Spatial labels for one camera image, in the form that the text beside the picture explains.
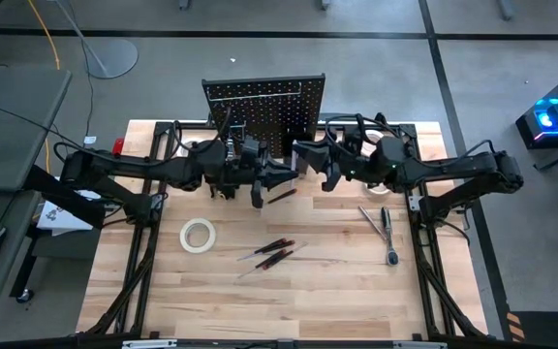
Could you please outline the black mat with orange stripes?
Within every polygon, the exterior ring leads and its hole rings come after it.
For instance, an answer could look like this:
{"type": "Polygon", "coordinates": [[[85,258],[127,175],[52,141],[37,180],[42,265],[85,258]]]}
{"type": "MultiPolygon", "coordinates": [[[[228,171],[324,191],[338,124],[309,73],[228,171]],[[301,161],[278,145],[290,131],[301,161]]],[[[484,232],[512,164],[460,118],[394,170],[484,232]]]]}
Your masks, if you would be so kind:
{"type": "Polygon", "coordinates": [[[558,311],[509,312],[507,320],[513,341],[558,347],[558,311]]]}

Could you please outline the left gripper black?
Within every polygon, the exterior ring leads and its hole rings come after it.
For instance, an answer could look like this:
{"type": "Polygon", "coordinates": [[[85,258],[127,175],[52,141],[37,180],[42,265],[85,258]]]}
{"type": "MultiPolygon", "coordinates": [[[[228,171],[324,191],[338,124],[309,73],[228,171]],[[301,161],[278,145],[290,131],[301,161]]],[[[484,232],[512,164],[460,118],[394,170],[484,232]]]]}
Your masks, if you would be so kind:
{"type": "Polygon", "coordinates": [[[285,174],[266,174],[255,179],[253,169],[242,168],[238,159],[228,160],[226,147],[220,141],[203,142],[203,178],[210,188],[210,195],[224,199],[233,199],[235,190],[240,185],[250,185],[251,199],[254,208],[262,208],[264,200],[261,191],[268,190],[279,184],[298,177],[298,169],[292,164],[284,164],[270,156],[267,142],[258,142],[256,164],[266,171],[290,171],[285,174]]]}

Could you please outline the gray round-base floor stand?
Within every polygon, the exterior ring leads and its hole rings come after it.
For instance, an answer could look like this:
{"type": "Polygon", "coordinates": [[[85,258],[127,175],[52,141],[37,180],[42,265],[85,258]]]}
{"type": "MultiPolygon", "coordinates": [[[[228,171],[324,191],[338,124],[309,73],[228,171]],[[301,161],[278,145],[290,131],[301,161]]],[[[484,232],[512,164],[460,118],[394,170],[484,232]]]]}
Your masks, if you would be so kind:
{"type": "Polygon", "coordinates": [[[71,13],[70,0],[53,0],[79,37],[86,58],[86,72],[96,79],[116,79],[131,71],[138,62],[137,47],[128,40],[87,39],[71,13]]]}

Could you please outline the black-handled chrome ratchet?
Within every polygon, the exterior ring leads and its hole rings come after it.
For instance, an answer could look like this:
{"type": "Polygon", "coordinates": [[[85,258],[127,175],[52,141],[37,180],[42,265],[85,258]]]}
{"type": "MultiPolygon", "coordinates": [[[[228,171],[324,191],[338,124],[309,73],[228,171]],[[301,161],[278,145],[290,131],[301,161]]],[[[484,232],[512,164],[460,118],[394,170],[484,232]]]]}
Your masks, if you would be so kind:
{"type": "Polygon", "coordinates": [[[390,266],[396,266],[399,263],[399,258],[393,246],[390,213],[386,207],[381,208],[381,217],[387,237],[387,262],[390,266]]]}

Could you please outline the gray side desk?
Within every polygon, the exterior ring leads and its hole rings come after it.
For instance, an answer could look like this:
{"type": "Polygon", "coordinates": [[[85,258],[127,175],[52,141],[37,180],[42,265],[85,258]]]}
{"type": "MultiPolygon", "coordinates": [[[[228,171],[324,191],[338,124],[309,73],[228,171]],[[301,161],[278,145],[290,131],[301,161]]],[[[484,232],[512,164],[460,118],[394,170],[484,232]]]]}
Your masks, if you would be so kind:
{"type": "Polygon", "coordinates": [[[39,201],[23,184],[67,93],[67,70],[0,69],[0,296],[39,201]]]}

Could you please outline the white printed paper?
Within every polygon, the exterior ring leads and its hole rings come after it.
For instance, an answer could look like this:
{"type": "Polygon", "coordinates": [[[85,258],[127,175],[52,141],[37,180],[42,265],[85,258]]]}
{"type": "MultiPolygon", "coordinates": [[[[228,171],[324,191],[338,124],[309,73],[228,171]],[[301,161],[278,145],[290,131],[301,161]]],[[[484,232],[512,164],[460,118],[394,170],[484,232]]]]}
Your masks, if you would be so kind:
{"type": "Polygon", "coordinates": [[[76,218],[67,210],[49,201],[45,201],[42,207],[37,227],[50,231],[53,237],[75,231],[91,231],[93,229],[90,224],[76,218]]]}

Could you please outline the black perforated peg board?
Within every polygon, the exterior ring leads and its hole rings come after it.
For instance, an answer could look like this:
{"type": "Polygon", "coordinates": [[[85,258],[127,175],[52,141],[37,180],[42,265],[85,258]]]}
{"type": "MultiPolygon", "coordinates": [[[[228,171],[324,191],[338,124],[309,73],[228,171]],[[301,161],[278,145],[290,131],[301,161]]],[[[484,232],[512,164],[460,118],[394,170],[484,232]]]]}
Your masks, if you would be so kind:
{"type": "Polygon", "coordinates": [[[280,130],[292,124],[316,124],[318,126],[326,76],[280,77],[259,79],[222,79],[201,82],[202,90],[212,99],[240,97],[258,94],[274,94],[298,91],[299,96],[257,98],[227,102],[208,102],[212,121],[225,142],[230,138],[230,126],[246,124],[246,137],[265,141],[270,155],[281,157],[280,130]]]}

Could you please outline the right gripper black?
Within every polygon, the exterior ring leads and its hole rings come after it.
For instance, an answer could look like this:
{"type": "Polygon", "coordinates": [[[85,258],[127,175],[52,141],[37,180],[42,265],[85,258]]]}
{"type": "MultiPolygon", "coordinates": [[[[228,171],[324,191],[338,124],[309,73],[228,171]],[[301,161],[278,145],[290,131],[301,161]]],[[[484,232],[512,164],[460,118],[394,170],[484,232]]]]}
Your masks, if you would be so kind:
{"type": "Polygon", "coordinates": [[[324,192],[331,192],[343,174],[347,180],[367,184],[382,184],[393,192],[396,189],[398,169],[407,160],[405,144],[397,138],[380,138],[368,155],[351,155],[339,164],[331,159],[341,148],[338,143],[322,141],[294,141],[293,150],[317,174],[324,175],[321,184],[324,192]]]}

